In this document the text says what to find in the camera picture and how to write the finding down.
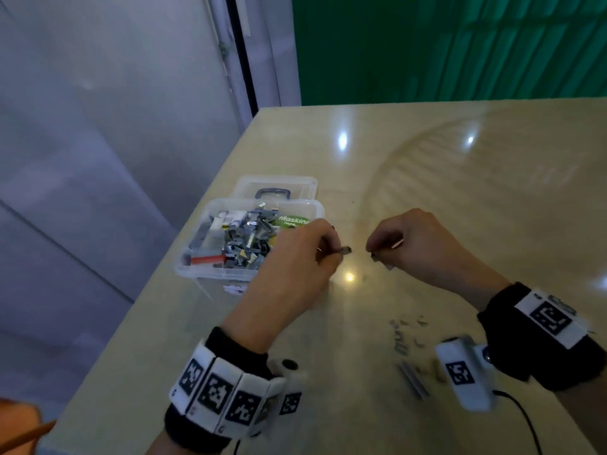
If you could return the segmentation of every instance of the left hand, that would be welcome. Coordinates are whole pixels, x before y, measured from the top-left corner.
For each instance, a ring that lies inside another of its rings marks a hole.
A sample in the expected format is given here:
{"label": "left hand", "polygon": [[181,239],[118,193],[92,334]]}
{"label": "left hand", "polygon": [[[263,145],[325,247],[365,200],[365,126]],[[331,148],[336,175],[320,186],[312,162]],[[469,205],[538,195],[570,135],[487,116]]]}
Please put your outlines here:
{"label": "left hand", "polygon": [[[318,248],[328,248],[328,255]],[[327,287],[343,256],[339,236],[330,223],[317,219],[284,229],[242,302],[222,329],[251,351],[265,353],[278,334],[304,313]]]}

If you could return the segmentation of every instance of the glossy table surface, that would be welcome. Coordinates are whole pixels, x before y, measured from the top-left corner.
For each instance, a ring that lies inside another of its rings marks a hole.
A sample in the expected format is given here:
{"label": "glossy table surface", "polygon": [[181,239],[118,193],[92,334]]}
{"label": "glossy table surface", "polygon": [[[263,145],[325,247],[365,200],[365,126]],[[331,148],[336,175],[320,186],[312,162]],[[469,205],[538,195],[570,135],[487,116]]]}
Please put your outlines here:
{"label": "glossy table surface", "polygon": [[[145,452],[194,345],[233,306],[228,294],[210,300],[175,275],[175,257],[210,199],[228,196],[241,175],[260,174],[316,177],[325,216],[353,253],[326,300],[270,351],[308,371],[298,430],[246,442],[242,453],[535,453],[510,401],[468,413],[428,373],[445,337],[484,341],[475,311],[387,271],[364,244],[381,219],[426,209],[512,280],[574,305],[606,346],[606,168],[607,99],[263,109],[43,445]],[[394,351],[392,320],[428,400],[417,401],[396,370],[403,356]],[[497,386],[526,408],[544,453],[594,453],[553,394],[501,374]]]}

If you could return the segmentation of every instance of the orange object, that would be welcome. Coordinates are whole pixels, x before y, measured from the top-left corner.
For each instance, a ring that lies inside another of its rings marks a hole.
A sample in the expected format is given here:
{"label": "orange object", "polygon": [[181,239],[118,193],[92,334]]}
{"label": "orange object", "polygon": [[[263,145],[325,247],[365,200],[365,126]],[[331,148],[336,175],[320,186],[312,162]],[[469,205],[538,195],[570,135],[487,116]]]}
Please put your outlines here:
{"label": "orange object", "polygon": [[0,455],[31,455],[38,439],[50,432],[56,421],[42,423],[31,404],[0,399]]}
{"label": "orange object", "polygon": [[201,263],[225,263],[228,258],[225,255],[210,255],[208,257],[192,257],[190,265],[199,265]]}

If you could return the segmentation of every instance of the right hand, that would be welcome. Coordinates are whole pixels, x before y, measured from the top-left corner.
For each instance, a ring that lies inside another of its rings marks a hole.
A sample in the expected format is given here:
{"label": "right hand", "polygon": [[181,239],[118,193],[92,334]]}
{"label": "right hand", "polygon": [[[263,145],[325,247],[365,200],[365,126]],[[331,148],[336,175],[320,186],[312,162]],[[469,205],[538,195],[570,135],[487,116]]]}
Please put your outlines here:
{"label": "right hand", "polygon": [[[391,249],[400,238],[403,243]],[[421,209],[381,221],[369,236],[366,249],[382,263],[460,295],[479,311],[511,284],[466,250],[433,214]]]}

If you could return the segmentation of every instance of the hand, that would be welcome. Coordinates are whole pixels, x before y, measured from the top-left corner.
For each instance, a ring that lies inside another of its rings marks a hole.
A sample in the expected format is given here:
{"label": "hand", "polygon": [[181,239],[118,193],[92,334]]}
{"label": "hand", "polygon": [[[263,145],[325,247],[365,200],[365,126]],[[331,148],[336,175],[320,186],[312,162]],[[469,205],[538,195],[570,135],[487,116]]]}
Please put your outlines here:
{"label": "hand", "polygon": [[[403,238],[396,249],[390,245]],[[479,311],[511,283],[488,267],[434,217],[421,209],[385,219],[367,240],[367,252],[420,281],[454,292]]]}
{"label": "hand", "polygon": [[343,259],[335,253],[339,247],[337,232],[324,219],[282,230],[242,302],[222,324],[224,332],[251,351],[267,352],[327,287]]}

